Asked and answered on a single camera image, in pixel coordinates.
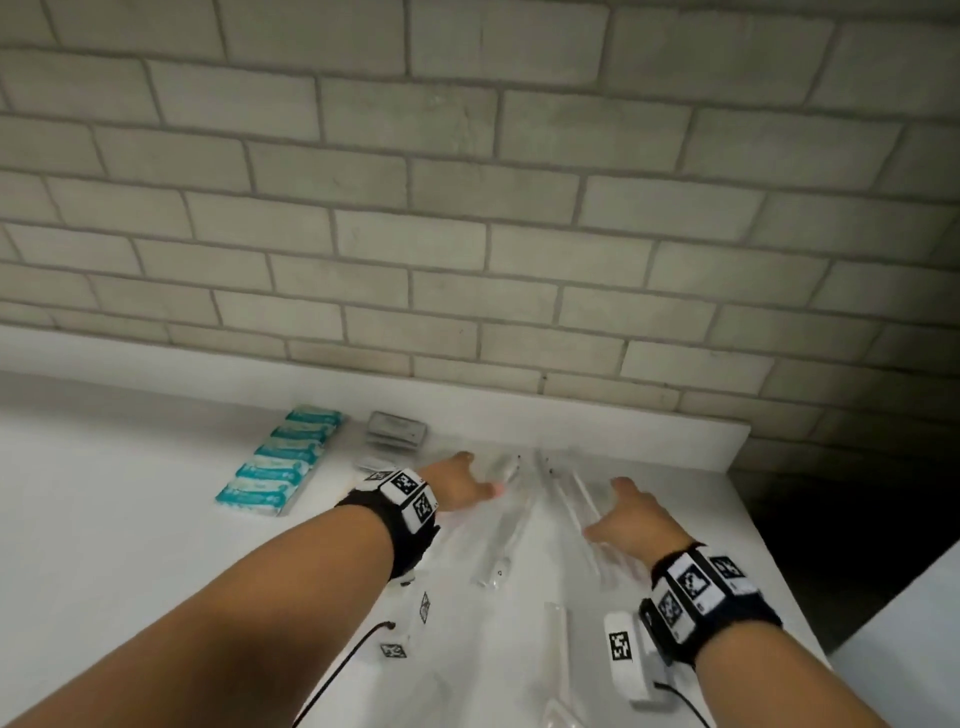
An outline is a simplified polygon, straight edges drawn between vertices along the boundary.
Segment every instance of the white table surface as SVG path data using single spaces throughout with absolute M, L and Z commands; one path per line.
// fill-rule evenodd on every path
M 275 534 L 330 507 L 357 477 L 362 447 L 351 424 L 288 516 L 272 519 L 217 506 L 213 497 L 283 413 L 0 374 L 0 723 L 36 703 L 220 571 Z M 432 437 L 425 454 L 478 452 L 477 474 L 502 447 Z M 652 491 L 697 538 L 726 550 L 753 577 L 787 628 L 823 659 L 773 558 L 722 474 L 592 457 L 594 487 L 616 474 Z M 633 713 L 613 692 L 603 615 L 633 609 L 637 585 L 600 594 L 576 534 L 545 498 L 516 552 L 505 587 L 468 583 L 483 532 L 498 505 L 470 516 L 450 552 L 430 556 L 431 629 L 420 655 L 389 664 L 364 649 L 305 726 L 405 728 L 404 702 L 419 686 L 441 699 L 418 726 L 536 726 L 542 680 L 543 604 L 571 610 L 575 708 L 589 728 L 693 726 L 682 706 Z M 368 623 L 389 616 L 403 594 L 385 596 Z M 677 685 L 698 705 L 692 672 Z

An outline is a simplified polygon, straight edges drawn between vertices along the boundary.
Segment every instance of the wire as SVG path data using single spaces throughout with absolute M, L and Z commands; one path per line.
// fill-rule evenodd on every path
M 353 655 L 355 655 L 355 654 L 357 653 L 357 650 L 360 649 L 360 647 L 363 646 L 363 643 L 366 642 L 366 641 L 371 637 L 371 635 L 372 635 L 374 632 L 376 632 L 376 630 L 382 629 L 383 627 L 387 627 L 387 629 L 394 629 L 394 628 L 396 627 L 396 622 L 392 622 L 392 621 L 381 621 L 381 622 L 380 622 L 379 624 L 377 624 L 370 632 L 368 632 L 366 635 L 364 635 L 364 636 L 360 639 L 360 642 L 358 642 L 358 643 L 353 647 L 353 649 L 350 651 L 349 655 L 344 658 L 344 661 L 343 661 L 342 663 L 340 663 L 340 665 L 337 666 L 337 668 L 336 668 L 335 670 L 333 670 L 333 674 L 330 675 L 330 679 L 327 680 L 325 683 L 323 683 L 323 684 L 320 686 L 320 689 L 314 693 L 314 696 L 313 696 L 313 697 L 310 698 L 310 702 L 308 702 L 308 703 L 303 707 L 303 710 L 300 711 L 300 714 L 297 716 L 297 719 L 294 720 L 294 724 L 293 724 L 293 726 L 291 726 L 291 728 L 297 728 L 297 726 L 300 725 L 300 722 L 306 717 L 306 714 L 310 712 L 310 709 L 311 709 L 311 708 L 313 708 L 314 703 L 316 703 L 316 702 L 320 699 L 320 696 L 324 694 L 324 691 L 325 691 L 327 688 L 330 687 L 330 683 L 332 683 L 334 680 L 337 679 L 337 675 L 340 674 L 340 670 L 342 670 L 344 667 L 347 666 L 347 663 L 350 661 L 350 658 L 353 657 Z
M 691 711 L 693 711 L 693 714 L 697 716 L 697 718 L 700 720 L 701 723 L 703 723 L 706 726 L 706 728 L 710 728 L 710 724 L 707 723 L 707 719 L 701 715 L 700 711 L 698 711 L 694 707 L 693 703 L 690 702 L 690 699 L 686 695 L 684 695 L 682 692 L 674 688 L 672 685 L 667 685 L 666 683 L 654 683 L 654 687 L 659 690 L 672 692 L 673 694 L 675 694 L 684 703 L 686 703 L 686 707 L 689 708 Z

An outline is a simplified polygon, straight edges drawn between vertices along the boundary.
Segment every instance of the black wristband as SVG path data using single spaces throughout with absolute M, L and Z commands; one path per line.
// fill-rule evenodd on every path
M 640 603 L 640 619 L 668 665 L 695 666 L 703 646 L 740 621 L 783 627 L 733 560 L 714 554 L 704 544 L 663 557 L 651 575 L 653 598 Z
M 373 473 L 337 505 L 361 505 L 383 521 L 394 544 L 392 579 L 416 566 L 440 531 L 437 499 L 413 471 Z

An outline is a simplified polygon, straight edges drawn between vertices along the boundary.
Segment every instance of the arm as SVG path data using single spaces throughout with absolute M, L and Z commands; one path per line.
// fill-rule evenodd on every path
M 584 531 L 646 564 L 688 548 L 690 535 L 629 478 L 613 481 L 614 509 Z M 717 634 L 697 656 L 697 677 L 721 728 L 884 728 L 827 667 L 786 632 L 741 622 Z
M 458 453 L 420 470 L 441 510 L 497 495 Z M 347 505 L 280 534 L 9 728 L 289 726 L 390 577 L 393 544 Z

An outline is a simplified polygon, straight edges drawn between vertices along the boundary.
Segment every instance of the hand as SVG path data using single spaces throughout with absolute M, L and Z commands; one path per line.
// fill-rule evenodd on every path
M 478 483 L 470 472 L 472 452 L 458 452 L 453 457 L 418 469 L 420 477 L 430 484 L 440 510 L 459 511 L 482 500 L 502 496 L 503 483 Z
M 616 505 L 600 521 L 584 529 L 588 541 L 619 548 L 642 561 L 647 569 L 667 554 L 694 543 L 657 499 L 637 490 L 629 477 L 616 477 L 612 484 Z

